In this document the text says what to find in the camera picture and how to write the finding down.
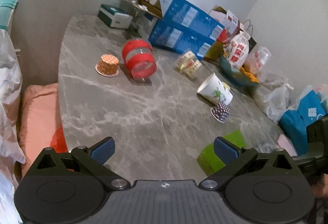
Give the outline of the yellow paper cupcake cup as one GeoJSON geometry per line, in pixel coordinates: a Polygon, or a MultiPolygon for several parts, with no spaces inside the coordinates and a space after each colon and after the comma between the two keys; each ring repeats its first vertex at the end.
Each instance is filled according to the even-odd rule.
{"type": "Polygon", "coordinates": [[[224,88],[227,90],[231,90],[230,86],[228,84],[226,84],[225,82],[222,83],[224,88]]]}

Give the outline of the white paper cup green print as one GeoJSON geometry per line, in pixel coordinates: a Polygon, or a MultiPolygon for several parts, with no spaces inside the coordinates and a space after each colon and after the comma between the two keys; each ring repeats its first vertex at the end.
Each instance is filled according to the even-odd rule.
{"type": "Polygon", "coordinates": [[[213,104],[223,102],[229,106],[233,100],[233,94],[230,90],[225,89],[222,83],[219,77],[213,73],[198,87],[197,94],[213,104]]]}

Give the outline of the orange polka dot paper cup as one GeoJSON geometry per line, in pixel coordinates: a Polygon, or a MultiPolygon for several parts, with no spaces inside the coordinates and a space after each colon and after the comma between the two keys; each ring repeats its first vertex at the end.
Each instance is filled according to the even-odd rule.
{"type": "Polygon", "coordinates": [[[104,77],[112,78],[119,74],[119,59],[112,54],[103,54],[95,66],[97,73],[104,77]]]}

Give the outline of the clear cup cream pattern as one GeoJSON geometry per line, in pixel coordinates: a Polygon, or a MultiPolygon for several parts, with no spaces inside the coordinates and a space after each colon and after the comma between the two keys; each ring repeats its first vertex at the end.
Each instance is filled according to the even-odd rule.
{"type": "Polygon", "coordinates": [[[173,68],[190,79],[195,79],[201,71],[202,63],[190,49],[184,51],[175,61],[173,68]]]}

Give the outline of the red striped clear cup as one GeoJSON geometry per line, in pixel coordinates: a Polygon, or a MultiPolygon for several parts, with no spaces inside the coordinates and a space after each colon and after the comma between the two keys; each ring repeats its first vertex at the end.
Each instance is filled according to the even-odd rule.
{"type": "Polygon", "coordinates": [[[144,39],[127,41],[122,48],[122,58],[134,79],[147,79],[157,70],[152,46],[144,39]]]}

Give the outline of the blue shopping bag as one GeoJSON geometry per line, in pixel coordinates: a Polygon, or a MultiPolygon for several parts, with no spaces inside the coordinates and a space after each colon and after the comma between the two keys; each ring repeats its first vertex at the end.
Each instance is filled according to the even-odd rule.
{"type": "Polygon", "coordinates": [[[291,140],[298,156],[309,150],[306,128],[326,114],[327,110],[322,106],[319,94],[311,85],[283,113],[278,124],[291,140]]]}

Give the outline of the pink cushion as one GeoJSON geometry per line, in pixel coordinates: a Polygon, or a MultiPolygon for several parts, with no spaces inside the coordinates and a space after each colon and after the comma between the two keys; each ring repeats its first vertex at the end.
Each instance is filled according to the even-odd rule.
{"type": "Polygon", "coordinates": [[[25,175],[45,147],[68,151],[59,110],[58,84],[30,85],[23,94],[19,145],[26,157],[25,175]]]}

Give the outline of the clear white plastic bag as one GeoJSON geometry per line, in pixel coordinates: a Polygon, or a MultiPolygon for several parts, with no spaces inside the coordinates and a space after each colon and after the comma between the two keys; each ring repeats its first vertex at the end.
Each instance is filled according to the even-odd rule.
{"type": "Polygon", "coordinates": [[[253,94],[253,99],[266,116],[278,124],[289,106],[290,93],[294,88],[281,73],[270,71],[265,76],[253,94]]]}

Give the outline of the white crumpled cloth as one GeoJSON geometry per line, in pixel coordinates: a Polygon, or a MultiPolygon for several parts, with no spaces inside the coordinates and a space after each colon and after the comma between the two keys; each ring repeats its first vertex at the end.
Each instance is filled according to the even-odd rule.
{"type": "Polygon", "coordinates": [[[26,162],[17,139],[16,122],[22,74],[12,40],[1,30],[1,223],[21,223],[14,204],[18,187],[15,164],[26,162]]]}

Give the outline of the orange snack packets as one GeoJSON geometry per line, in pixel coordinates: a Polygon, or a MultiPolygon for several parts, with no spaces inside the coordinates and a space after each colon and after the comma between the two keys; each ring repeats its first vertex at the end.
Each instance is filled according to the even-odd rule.
{"type": "Polygon", "coordinates": [[[250,81],[252,81],[253,83],[258,83],[258,84],[260,83],[260,81],[258,80],[258,78],[257,78],[254,74],[247,72],[247,71],[244,69],[244,67],[241,67],[240,71],[241,71],[244,75],[246,75],[246,77],[248,77],[248,78],[250,79],[250,81]]]}

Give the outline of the dark teal glass bowl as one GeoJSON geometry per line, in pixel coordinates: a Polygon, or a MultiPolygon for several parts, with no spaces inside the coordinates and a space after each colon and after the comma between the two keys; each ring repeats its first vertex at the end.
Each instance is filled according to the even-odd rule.
{"type": "Polygon", "coordinates": [[[258,83],[251,81],[251,79],[244,73],[232,67],[227,59],[222,55],[219,58],[219,66],[225,76],[234,84],[246,88],[254,88],[258,86],[258,83]]]}

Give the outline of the black paper shopping bag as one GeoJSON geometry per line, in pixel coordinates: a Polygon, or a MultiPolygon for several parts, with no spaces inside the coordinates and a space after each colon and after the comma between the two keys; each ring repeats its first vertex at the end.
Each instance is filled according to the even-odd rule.
{"type": "Polygon", "coordinates": [[[254,40],[253,34],[253,24],[251,23],[250,19],[247,19],[242,24],[243,31],[245,31],[249,35],[248,44],[249,44],[249,51],[253,50],[256,46],[257,42],[254,40]]]}

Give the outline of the blue cardboard box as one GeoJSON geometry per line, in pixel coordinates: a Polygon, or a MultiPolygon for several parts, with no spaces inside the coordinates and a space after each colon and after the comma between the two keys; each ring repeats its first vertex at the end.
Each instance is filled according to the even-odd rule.
{"type": "Polygon", "coordinates": [[[136,0],[132,4],[157,19],[174,22],[214,41],[225,29],[219,21],[186,0],[136,0]]]}
{"type": "Polygon", "coordinates": [[[174,22],[166,22],[149,14],[136,19],[139,35],[151,45],[164,48],[175,53],[192,51],[196,57],[203,59],[215,42],[191,29],[184,28],[174,22]]]}

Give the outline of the white red cardboard box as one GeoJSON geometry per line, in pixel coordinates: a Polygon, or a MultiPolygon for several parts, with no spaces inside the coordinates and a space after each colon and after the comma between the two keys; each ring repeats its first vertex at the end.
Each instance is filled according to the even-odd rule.
{"type": "Polygon", "coordinates": [[[220,22],[228,35],[236,35],[240,28],[240,21],[230,10],[225,10],[221,6],[215,6],[210,10],[209,15],[220,22]]]}

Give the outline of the teal plaid pillow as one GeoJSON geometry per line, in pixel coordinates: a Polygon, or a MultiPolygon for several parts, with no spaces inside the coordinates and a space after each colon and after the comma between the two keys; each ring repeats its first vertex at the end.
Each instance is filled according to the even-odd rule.
{"type": "Polygon", "coordinates": [[[0,27],[8,30],[13,14],[17,8],[18,0],[0,0],[0,27]]]}

